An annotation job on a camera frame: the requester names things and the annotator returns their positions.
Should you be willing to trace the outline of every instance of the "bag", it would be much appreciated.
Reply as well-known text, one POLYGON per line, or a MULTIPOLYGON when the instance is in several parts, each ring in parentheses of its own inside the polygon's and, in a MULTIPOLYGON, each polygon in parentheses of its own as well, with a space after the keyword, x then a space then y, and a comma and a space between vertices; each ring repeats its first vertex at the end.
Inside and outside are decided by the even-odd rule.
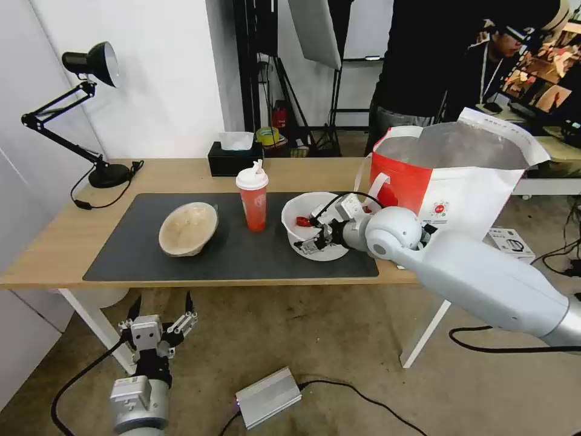
MULTIPOLYGON (((486 236, 524 171, 550 158, 529 132, 471 109, 457 122, 391 128, 370 155, 371 196, 477 239, 486 236)), ((358 174, 355 191, 360 180, 358 174)))

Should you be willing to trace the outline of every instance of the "white bowl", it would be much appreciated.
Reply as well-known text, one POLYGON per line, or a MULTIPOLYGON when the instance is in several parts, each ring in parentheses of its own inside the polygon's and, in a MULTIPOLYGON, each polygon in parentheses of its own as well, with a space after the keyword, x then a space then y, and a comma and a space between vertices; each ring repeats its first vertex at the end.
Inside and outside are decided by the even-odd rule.
MULTIPOLYGON (((326 262, 339 259, 340 257, 345 256, 349 251, 341 245, 329 245, 317 253, 305 254, 294 245, 295 242, 310 239, 321 231, 321 229, 315 227, 298 226, 297 217, 308 217, 317 206, 325 206, 335 197, 337 197, 336 194, 327 192, 304 193, 298 197, 294 197, 284 205, 281 220, 286 228, 290 246, 301 256, 319 262, 326 262)), ((333 206, 327 210, 327 213, 338 220, 341 220, 339 212, 337 212, 337 209, 333 206)))
POLYGON ((178 207, 159 229, 159 246, 173 257, 194 256, 214 235, 218 213, 207 203, 188 203, 178 207))

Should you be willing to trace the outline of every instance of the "table leg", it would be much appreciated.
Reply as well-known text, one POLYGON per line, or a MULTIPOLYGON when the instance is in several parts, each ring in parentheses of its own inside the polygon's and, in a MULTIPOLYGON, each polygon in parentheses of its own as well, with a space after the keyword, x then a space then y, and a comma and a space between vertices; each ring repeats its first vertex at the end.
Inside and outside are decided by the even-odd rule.
POLYGON ((446 315, 450 305, 451 303, 448 300, 438 299, 426 312, 425 316, 420 319, 415 333, 399 356, 401 366, 406 369, 411 367, 419 352, 422 351, 422 348, 428 342, 444 315, 446 315))
MULTIPOLYGON (((61 288, 59 292, 67 299, 70 305, 77 311, 81 318, 87 323, 93 333, 101 340, 103 345, 110 349, 119 341, 119 333, 105 317, 101 309, 93 304, 85 296, 83 290, 61 288)), ((113 356, 121 364, 125 372, 131 375, 135 372, 132 353, 127 345, 123 344, 113 352, 113 356)))

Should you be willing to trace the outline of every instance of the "bag handle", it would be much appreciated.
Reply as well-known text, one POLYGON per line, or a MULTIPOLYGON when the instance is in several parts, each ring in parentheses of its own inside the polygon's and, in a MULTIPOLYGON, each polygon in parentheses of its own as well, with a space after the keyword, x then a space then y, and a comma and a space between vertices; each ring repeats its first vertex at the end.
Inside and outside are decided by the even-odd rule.
MULTIPOLYGON (((359 186, 361 185, 361 179, 363 178, 363 168, 367 160, 371 157, 373 153, 369 153, 366 157, 363 158, 361 161, 361 165, 359 166, 359 170, 357 171, 357 175, 355 176, 355 184, 353 185, 354 191, 359 191, 359 186)), ((371 188, 369 189, 368 194, 374 198, 377 198, 379 191, 381 191, 381 187, 385 184, 390 183, 390 178, 385 173, 379 173, 375 180, 373 181, 371 188)), ((363 206, 368 207, 373 212, 377 212, 379 210, 379 205, 371 199, 366 198, 363 202, 363 206)))

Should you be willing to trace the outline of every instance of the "black desk lamp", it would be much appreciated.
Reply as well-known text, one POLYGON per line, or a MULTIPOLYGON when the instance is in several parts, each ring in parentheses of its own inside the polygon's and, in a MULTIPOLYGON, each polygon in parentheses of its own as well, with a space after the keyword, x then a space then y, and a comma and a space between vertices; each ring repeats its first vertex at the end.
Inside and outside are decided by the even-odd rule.
POLYGON ((89 50, 88 53, 73 53, 68 51, 62 55, 62 63, 68 71, 75 73, 82 82, 69 92, 52 100, 34 112, 24 114, 22 116, 22 123, 26 127, 37 131, 41 135, 61 144, 63 147, 68 148, 70 151, 91 162, 94 166, 94 170, 89 174, 89 183, 91 186, 95 188, 111 188, 131 180, 138 168, 132 168, 130 170, 119 163, 108 163, 103 159, 102 154, 73 144, 45 127, 47 122, 95 95, 95 86, 97 84, 89 79, 89 74, 92 74, 109 86, 116 87, 119 84, 119 68, 113 47, 109 42, 101 42, 89 50), (51 109, 52 106, 78 91, 83 91, 85 95, 65 107, 51 109))

